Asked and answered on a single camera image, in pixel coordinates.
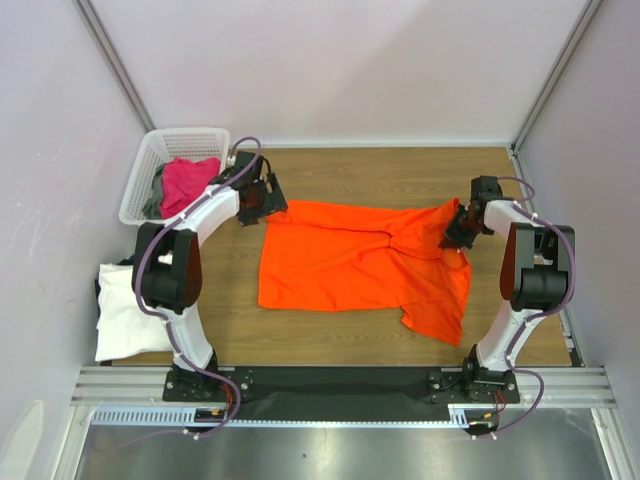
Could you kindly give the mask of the orange t shirt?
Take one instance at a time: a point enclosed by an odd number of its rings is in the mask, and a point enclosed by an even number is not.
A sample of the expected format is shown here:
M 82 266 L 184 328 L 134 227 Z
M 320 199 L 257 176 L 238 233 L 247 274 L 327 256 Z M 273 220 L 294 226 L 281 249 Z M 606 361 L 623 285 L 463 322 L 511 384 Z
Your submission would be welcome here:
M 460 202 L 404 210 L 292 201 L 270 215 L 259 267 L 262 308 L 401 310 L 410 330 L 460 344 L 472 269 L 440 243 Z

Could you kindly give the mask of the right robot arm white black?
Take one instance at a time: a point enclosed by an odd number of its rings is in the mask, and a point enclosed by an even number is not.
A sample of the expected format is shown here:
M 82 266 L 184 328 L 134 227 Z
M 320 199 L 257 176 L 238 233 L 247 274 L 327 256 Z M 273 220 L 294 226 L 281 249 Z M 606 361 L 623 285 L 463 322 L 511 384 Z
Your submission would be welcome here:
M 500 178 L 476 177 L 470 200 L 445 230 L 445 249 L 471 248 L 480 234 L 506 242 L 499 289 L 503 303 L 489 332 L 464 359 L 459 373 L 429 376 L 432 402 L 519 400 L 515 363 L 540 322 L 563 310 L 575 291 L 575 231 L 524 210 L 504 195 Z

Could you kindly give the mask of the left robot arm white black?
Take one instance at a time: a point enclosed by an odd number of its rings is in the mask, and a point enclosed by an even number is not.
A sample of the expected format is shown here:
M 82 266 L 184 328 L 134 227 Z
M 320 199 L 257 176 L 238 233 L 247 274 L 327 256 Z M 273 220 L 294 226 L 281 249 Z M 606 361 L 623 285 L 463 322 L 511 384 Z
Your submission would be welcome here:
M 249 226 L 287 209 L 276 174 L 260 151 L 235 149 L 231 159 L 177 215 L 138 227 L 132 290 L 141 312 L 157 318 L 168 336 L 173 361 L 164 396 L 169 399 L 208 400 L 225 382 L 197 307 L 204 240 L 230 218 Z

